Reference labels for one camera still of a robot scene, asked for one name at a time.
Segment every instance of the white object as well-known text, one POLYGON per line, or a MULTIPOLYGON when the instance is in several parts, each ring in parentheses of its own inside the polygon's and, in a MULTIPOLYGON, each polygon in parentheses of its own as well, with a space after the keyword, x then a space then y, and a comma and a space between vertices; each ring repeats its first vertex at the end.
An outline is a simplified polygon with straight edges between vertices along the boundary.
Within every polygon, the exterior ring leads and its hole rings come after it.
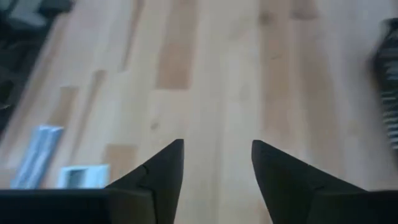
POLYGON ((63 127, 51 125, 40 125, 34 129, 24 160, 11 182, 12 189, 39 187, 62 132, 63 127))
POLYGON ((70 166, 61 169, 57 187, 61 189, 101 189, 109 181, 109 165, 70 166))

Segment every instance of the black object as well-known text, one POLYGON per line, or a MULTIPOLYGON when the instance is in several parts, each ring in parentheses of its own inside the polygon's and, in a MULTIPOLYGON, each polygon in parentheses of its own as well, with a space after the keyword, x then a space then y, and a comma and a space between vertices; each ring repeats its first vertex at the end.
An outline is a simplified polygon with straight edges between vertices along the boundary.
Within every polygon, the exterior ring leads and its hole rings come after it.
POLYGON ((393 150, 398 149, 398 18, 384 21, 386 33, 373 57, 375 80, 383 107, 383 122, 393 150))
POLYGON ((101 190, 0 190, 0 223, 172 224, 183 174, 178 139, 101 190))
POLYGON ((380 86, 398 88, 398 18, 384 21, 386 35, 373 58, 373 70, 380 86))
POLYGON ((37 12, 29 12, 45 19, 43 27, 35 27, 15 16, 10 19, 22 1, 30 0, 0 0, 0 134, 19 102, 52 23, 73 5, 71 0, 43 0, 37 12))
POLYGON ((273 224, 398 223, 396 191, 367 192, 258 140, 252 161, 273 224))

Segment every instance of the wooden floor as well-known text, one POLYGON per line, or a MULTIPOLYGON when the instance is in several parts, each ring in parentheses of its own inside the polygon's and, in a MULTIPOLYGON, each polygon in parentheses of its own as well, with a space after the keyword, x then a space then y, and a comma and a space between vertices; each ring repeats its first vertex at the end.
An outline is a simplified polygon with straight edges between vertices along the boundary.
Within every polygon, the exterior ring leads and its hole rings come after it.
POLYGON ((47 123, 66 131, 46 188, 71 164, 110 163, 116 179, 184 138, 176 223, 269 223, 253 139, 365 189, 398 189, 367 70, 397 6, 79 0, 56 22, 2 140, 1 178, 47 123))

